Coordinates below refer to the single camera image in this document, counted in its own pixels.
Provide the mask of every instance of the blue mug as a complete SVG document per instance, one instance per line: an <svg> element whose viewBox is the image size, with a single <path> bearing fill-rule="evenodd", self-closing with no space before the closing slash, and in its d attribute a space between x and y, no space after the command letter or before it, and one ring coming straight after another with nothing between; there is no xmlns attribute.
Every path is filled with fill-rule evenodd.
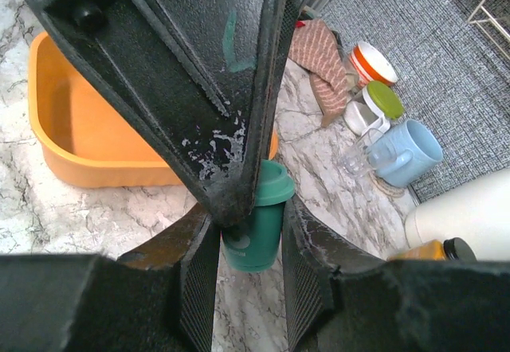
<svg viewBox="0 0 510 352"><path fill-rule="evenodd" d="M392 186L406 187L443 160L443 150L432 132L415 119L392 127L374 145L393 147L396 159L375 174Z"/></svg>

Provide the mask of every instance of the gray carpet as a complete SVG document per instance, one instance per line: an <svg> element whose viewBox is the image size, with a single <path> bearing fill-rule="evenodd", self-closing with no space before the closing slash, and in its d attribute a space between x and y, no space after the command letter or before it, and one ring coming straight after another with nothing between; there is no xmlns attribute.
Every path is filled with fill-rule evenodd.
<svg viewBox="0 0 510 352"><path fill-rule="evenodd" d="M369 41L400 77L406 118L437 136L444 162L413 187L421 201L510 166L510 64L466 19L480 0L331 0L344 48ZM499 2L510 14L510 0Z"/></svg>

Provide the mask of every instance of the orange basin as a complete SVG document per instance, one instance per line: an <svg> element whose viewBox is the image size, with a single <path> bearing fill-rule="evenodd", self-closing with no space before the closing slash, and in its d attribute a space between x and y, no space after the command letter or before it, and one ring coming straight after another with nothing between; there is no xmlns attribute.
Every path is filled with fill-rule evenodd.
<svg viewBox="0 0 510 352"><path fill-rule="evenodd" d="M80 187L182 184L47 33L30 46L29 118L48 167L64 182ZM277 148L273 132L269 158Z"/></svg>

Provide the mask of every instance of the rope coaster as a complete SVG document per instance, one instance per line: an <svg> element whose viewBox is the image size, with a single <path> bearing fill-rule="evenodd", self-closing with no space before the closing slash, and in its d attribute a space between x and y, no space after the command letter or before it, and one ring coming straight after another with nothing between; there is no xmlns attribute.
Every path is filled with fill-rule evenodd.
<svg viewBox="0 0 510 352"><path fill-rule="evenodd" d="M400 198L404 195L406 192L406 189L402 187L395 187L390 185L388 182L384 181L382 178L379 178L375 175L373 171L371 171L369 174L370 180L372 183L377 187L379 190L381 190L385 195L392 198Z"/></svg>

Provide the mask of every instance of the orange bottle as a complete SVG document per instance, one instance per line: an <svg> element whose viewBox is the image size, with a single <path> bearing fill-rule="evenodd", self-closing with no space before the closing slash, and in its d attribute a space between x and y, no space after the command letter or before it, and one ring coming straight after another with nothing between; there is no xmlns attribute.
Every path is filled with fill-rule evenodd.
<svg viewBox="0 0 510 352"><path fill-rule="evenodd" d="M477 260L473 250L461 238L452 238L444 242L430 241L388 258L388 260L395 259L462 260L465 262Z"/></svg>

